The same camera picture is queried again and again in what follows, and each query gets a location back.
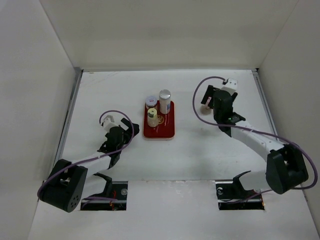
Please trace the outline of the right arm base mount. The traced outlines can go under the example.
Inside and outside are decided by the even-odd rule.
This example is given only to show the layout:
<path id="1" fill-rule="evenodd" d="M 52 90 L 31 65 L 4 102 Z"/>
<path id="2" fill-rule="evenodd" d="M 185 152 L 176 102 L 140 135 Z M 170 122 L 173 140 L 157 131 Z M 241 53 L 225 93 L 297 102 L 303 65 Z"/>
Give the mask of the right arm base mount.
<path id="1" fill-rule="evenodd" d="M 217 180 L 215 182 L 218 209 L 220 211 L 265 210 L 261 195 L 251 196 L 258 192 L 254 189 L 245 190 L 240 182 L 240 177 L 249 173 L 242 172 L 232 179 Z"/>

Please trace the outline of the yellow cap spice bottle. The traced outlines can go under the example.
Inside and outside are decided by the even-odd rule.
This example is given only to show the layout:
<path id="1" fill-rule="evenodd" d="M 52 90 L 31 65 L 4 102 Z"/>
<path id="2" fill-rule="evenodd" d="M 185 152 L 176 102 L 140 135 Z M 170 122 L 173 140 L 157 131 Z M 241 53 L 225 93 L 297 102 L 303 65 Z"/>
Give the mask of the yellow cap spice bottle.
<path id="1" fill-rule="evenodd" d="M 151 128 L 155 128 L 159 124 L 158 112 L 156 108 L 149 108 L 147 110 L 147 124 Z"/>

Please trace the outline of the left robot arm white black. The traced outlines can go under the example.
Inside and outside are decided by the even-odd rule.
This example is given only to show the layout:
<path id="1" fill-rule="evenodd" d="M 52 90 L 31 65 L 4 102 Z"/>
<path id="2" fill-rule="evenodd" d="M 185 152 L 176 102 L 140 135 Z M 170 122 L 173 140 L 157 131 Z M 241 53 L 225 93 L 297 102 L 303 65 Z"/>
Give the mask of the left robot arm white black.
<path id="1" fill-rule="evenodd" d="M 40 201 L 72 212 L 78 205 L 84 207 L 85 201 L 116 202 L 113 180 L 103 174 L 119 161 L 123 148 L 140 132 L 140 126 L 126 118 L 121 124 L 115 124 L 111 115 L 103 123 L 106 134 L 105 142 L 97 150 L 97 155 L 79 161 L 60 159 L 54 165 L 48 179 L 38 190 Z"/>

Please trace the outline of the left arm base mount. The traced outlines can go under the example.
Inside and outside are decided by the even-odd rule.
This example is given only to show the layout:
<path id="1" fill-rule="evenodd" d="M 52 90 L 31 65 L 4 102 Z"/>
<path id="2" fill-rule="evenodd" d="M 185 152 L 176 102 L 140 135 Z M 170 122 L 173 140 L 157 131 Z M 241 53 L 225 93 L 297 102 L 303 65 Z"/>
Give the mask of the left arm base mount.
<path id="1" fill-rule="evenodd" d="M 113 181 L 102 173 L 87 179 L 82 192 L 81 211 L 125 211 L 128 198 L 127 181 Z"/>

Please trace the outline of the pink cap spice bottle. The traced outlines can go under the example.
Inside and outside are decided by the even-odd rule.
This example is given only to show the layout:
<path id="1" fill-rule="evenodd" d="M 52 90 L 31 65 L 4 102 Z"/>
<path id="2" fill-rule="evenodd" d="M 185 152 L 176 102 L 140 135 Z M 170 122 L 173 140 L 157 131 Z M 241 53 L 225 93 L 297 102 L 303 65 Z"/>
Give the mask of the pink cap spice bottle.
<path id="1" fill-rule="evenodd" d="M 211 101 L 211 97 L 208 97 L 205 104 L 203 104 L 200 108 L 200 112 L 202 115 L 210 115 L 212 113 L 212 109 L 209 107 L 209 103 Z"/>

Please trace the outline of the white cap red label jar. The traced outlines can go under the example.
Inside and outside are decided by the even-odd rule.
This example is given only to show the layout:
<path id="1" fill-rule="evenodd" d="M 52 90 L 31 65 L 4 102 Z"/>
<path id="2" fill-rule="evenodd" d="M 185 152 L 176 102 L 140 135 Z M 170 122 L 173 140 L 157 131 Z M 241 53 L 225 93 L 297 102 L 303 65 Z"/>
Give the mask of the white cap red label jar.
<path id="1" fill-rule="evenodd" d="M 153 96 L 153 95 L 150 95 L 150 96 L 147 96 L 146 99 L 145 99 L 145 107 L 146 109 L 151 109 L 151 108 L 155 108 L 157 109 L 157 105 L 158 105 L 158 99 Z"/>

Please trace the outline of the silver cap tall bottle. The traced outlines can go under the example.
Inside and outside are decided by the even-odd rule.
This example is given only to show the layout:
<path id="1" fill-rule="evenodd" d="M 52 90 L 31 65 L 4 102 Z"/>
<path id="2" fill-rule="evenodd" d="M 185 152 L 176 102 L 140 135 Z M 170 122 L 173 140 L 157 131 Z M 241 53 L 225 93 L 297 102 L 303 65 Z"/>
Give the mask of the silver cap tall bottle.
<path id="1" fill-rule="evenodd" d="M 171 110 L 171 92 L 167 89 L 159 92 L 159 110 L 164 115 L 168 114 Z"/>

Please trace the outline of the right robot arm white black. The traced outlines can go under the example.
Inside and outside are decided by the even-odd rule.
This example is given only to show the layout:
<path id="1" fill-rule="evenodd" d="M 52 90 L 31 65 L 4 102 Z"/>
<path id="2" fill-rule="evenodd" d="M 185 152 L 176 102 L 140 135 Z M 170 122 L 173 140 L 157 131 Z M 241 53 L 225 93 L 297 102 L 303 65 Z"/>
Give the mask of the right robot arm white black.
<path id="1" fill-rule="evenodd" d="M 233 111 L 237 93 L 230 94 L 209 85 L 201 101 L 213 110 L 213 118 L 219 129 L 256 152 L 266 162 L 265 178 L 268 186 L 277 194 L 283 194 L 309 179 L 301 150 L 290 144 L 255 133 L 250 123 Z"/>

